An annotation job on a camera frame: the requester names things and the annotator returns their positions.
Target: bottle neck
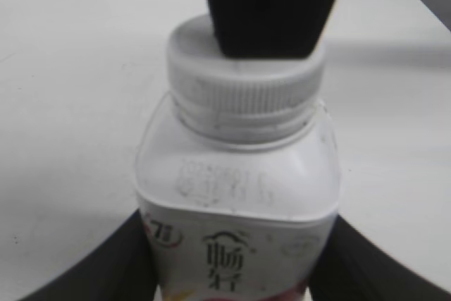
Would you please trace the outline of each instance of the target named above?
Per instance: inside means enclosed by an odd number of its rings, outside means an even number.
[[[238,145],[257,145],[290,137],[310,125],[317,110],[316,97],[286,112],[263,115],[225,115],[207,111],[174,95],[173,112],[196,134]]]

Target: logo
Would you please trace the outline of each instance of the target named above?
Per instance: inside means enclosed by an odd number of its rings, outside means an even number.
[[[151,241],[164,248],[176,248],[183,241],[183,234],[172,225],[154,220],[150,214],[143,218],[144,230]]]
[[[217,232],[206,236],[206,262],[209,265],[209,288],[235,292],[242,280],[242,268],[249,245],[244,233]]]

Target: bottle cap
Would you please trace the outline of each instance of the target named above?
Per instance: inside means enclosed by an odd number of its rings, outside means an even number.
[[[324,65],[321,45],[305,59],[228,58],[209,16],[175,29],[167,58],[180,119],[198,133],[237,143],[270,142],[302,128]]]

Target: white bottle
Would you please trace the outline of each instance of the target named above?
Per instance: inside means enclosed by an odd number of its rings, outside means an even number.
[[[208,16],[168,44],[171,95],[137,157],[165,301],[301,300],[338,212],[340,171],[317,94],[323,50],[234,60]]]

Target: white tabletop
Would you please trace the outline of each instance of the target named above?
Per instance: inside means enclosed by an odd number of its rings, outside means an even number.
[[[48,283],[135,210],[164,45],[205,0],[0,0],[0,301]],[[339,0],[324,36],[342,214],[451,291],[451,34],[419,0]]]

